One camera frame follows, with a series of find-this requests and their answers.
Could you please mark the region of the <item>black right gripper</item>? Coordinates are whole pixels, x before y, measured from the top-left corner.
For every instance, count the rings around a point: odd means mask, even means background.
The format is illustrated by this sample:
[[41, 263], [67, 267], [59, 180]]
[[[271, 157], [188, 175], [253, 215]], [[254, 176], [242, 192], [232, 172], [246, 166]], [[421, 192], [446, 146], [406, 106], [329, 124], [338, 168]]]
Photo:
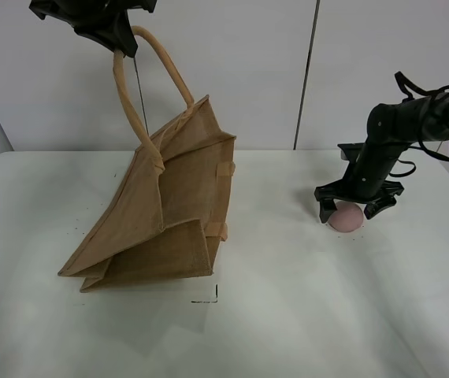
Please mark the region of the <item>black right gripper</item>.
[[336, 211], [333, 199], [364, 202], [367, 220], [396, 205], [395, 195], [404, 191], [401, 183], [388, 181], [389, 173], [405, 151], [403, 143], [341, 143], [338, 145], [343, 160], [348, 161], [343, 177], [317, 187], [319, 218], [326, 224]]

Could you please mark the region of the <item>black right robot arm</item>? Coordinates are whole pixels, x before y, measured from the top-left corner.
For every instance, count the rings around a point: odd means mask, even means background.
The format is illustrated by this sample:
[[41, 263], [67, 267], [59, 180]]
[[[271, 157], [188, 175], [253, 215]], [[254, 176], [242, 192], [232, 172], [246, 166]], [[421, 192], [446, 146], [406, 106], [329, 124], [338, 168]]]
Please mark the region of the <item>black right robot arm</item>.
[[368, 220], [393, 207], [403, 186], [388, 177], [394, 176], [391, 171], [400, 155], [415, 143], [447, 140], [449, 95], [375, 106], [367, 120], [365, 142], [339, 145], [342, 159], [348, 161], [343, 177], [315, 188], [320, 221], [326, 223], [337, 211], [337, 200], [363, 204]]

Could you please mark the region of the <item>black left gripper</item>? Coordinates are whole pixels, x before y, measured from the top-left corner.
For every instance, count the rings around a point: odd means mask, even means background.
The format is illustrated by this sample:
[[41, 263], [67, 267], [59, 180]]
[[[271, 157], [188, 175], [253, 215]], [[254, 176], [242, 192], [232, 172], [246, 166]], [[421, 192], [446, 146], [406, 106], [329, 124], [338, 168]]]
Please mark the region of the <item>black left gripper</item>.
[[128, 57], [137, 52], [137, 42], [128, 19], [129, 9], [154, 12], [157, 0], [34, 0], [29, 9], [41, 20], [53, 17], [73, 26], [74, 32], [108, 50]]

